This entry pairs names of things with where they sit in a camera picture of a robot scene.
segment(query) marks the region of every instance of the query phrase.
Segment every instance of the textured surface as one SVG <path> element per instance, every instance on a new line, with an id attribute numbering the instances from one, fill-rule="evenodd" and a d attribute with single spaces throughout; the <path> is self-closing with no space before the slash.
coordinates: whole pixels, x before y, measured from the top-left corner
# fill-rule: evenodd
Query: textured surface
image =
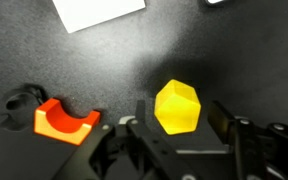
<path id="1" fill-rule="evenodd" d="M 146 5 L 68 34 L 51 0 L 0 0 L 0 97 L 36 83 L 63 99 L 71 115 L 101 108 L 110 124 L 145 99 L 149 128 L 181 149 L 221 147 L 206 122 L 214 99 L 257 124 L 288 124 L 288 1 L 236 0 L 221 9 L 201 0 Z M 205 108 L 196 133 L 167 137 L 152 119 L 153 98 L 173 78 L 198 90 Z M 32 132 L 0 129 L 1 180 L 48 179 L 74 150 Z"/>

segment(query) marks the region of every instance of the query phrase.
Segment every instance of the screw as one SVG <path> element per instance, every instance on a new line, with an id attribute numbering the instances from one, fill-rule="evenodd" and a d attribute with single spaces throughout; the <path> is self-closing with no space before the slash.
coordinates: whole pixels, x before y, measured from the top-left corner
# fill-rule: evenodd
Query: screw
<path id="1" fill-rule="evenodd" d="M 137 124 L 138 121 L 137 121 L 137 120 L 133 120 L 131 123 L 132 123 L 132 124 Z"/>
<path id="2" fill-rule="evenodd" d="M 191 175 L 191 174 L 185 174 L 182 177 L 182 180 L 196 180 L 196 178 L 193 175 Z"/>
<path id="3" fill-rule="evenodd" d="M 246 120 L 246 119 L 242 119 L 242 120 L 240 120 L 240 122 L 241 122 L 242 124 L 245 124 L 245 125 L 250 124 L 250 121 L 249 121 L 249 120 Z"/>
<path id="4" fill-rule="evenodd" d="M 274 128 L 280 131 L 284 130 L 284 126 L 280 125 L 280 124 L 274 124 Z"/>
<path id="5" fill-rule="evenodd" d="M 110 128 L 110 126 L 107 125 L 107 124 L 105 124 L 105 125 L 102 127 L 103 130 L 108 130 L 109 128 Z"/>
<path id="6" fill-rule="evenodd" d="M 254 175 L 248 175 L 246 177 L 246 180 L 262 180 L 262 179 Z"/>

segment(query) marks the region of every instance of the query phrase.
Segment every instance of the white card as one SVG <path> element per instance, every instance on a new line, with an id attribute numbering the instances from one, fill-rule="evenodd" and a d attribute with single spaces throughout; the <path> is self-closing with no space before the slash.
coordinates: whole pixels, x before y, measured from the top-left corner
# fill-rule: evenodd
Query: white card
<path id="1" fill-rule="evenodd" d="M 145 8 L 144 0 L 53 0 L 53 2 L 68 33 Z"/>

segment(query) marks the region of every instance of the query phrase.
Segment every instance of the u-shaped block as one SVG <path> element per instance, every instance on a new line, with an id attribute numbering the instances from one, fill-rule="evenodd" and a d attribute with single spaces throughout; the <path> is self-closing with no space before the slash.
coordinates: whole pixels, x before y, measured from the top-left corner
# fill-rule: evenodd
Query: u-shaped block
<path id="1" fill-rule="evenodd" d="M 67 115 L 57 99 L 49 99 L 35 110 L 34 132 L 50 138 L 80 145 L 100 119 L 100 113 L 76 119 Z"/>

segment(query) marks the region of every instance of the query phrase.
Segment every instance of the hexagonal block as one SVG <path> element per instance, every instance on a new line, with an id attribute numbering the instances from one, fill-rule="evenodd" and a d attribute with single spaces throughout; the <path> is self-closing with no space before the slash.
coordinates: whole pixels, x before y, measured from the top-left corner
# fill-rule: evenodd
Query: hexagonal block
<path id="1" fill-rule="evenodd" d="M 195 131 L 201 104 L 193 87 L 171 80 L 157 94 L 155 116 L 167 134 Z"/>

